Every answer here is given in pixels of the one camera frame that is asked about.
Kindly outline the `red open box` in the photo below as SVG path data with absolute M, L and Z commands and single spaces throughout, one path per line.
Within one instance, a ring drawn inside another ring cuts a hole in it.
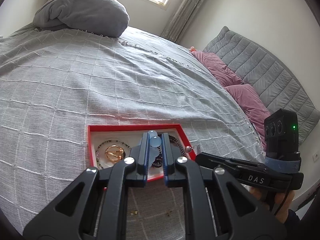
M 162 135 L 169 136 L 167 144 L 188 159 L 195 160 L 193 150 L 182 126 L 157 125 L 89 125 L 88 149 L 91 165 L 98 169 L 111 168 L 125 158 L 135 159 L 148 181 L 163 178 Z

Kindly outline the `pink pillow near headboard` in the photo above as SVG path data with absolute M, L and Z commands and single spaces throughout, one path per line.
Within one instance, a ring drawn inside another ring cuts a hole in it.
M 266 150 L 264 120 L 271 115 L 259 95 L 250 84 L 231 85 L 225 87 L 243 110 L 249 121 L 259 134 L 263 150 Z

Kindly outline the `grey quilted headboard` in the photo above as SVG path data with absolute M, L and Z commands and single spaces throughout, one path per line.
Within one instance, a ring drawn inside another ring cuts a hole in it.
M 224 26 L 203 50 L 216 54 L 250 84 L 270 113 L 283 108 L 297 114 L 299 143 L 319 122 L 319 110 L 289 68 L 270 51 Z

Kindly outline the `pink pillow near window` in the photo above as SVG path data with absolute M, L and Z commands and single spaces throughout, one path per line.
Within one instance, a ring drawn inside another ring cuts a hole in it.
M 189 49 L 191 54 L 202 63 L 217 79 L 222 87 L 231 85 L 243 85 L 244 81 L 237 76 L 227 65 L 214 53 L 204 53 L 194 47 Z

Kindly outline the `grey checked bedspread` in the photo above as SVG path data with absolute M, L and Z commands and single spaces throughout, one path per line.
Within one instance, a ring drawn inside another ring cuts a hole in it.
M 244 112 L 186 48 L 32 25 L 1 38 L 1 210 L 18 232 L 90 165 L 90 125 L 180 124 L 193 146 L 262 161 Z

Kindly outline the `grey curtain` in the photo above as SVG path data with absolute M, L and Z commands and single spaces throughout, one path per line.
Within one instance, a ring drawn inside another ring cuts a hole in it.
M 161 37 L 179 43 L 205 0 L 182 0 L 168 20 Z

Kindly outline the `grey folded duvet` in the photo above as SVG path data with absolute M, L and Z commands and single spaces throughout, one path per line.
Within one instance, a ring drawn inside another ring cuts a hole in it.
M 117 0 L 48 0 L 33 24 L 43 30 L 71 28 L 120 37 L 129 21 L 126 8 Z

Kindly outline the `white wall socket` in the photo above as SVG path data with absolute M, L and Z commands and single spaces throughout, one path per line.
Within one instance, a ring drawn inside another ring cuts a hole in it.
M 317 160 L 319 160 L 319 158 L 320 158 L 320 150 L 317 150 L 317 151 L 312 155 L 313 162 L 315 163 Z

